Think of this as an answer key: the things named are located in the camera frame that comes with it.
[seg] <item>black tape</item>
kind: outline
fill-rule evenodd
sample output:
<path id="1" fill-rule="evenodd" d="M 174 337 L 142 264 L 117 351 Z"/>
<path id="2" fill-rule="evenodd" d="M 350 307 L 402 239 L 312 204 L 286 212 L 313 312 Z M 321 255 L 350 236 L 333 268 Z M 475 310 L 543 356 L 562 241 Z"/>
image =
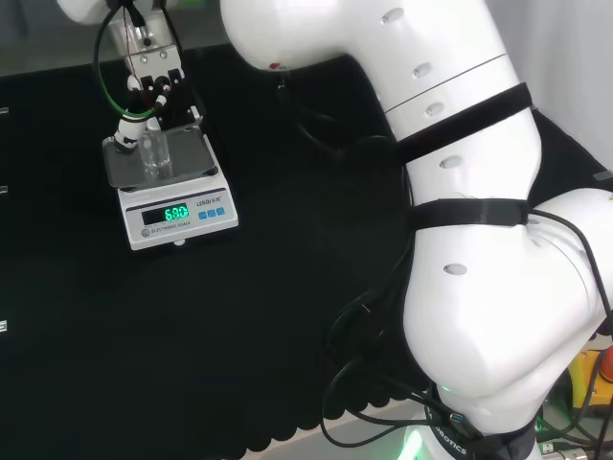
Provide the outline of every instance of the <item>black tape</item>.
<path id="1" fill-rule="evenodd" d="M 398 158 L 403 165 L 410 163 L 483 129 L 493 127 L 532 104 L 528 85 L 521 83 L 403 139 L 397 145 Z"/>
<path id="2" fill-rule="evenodd" d="M 520 199 L 439 199 L 412 209 L 416 230 L 450 225 L 526 225 L 528 201 Z"/>

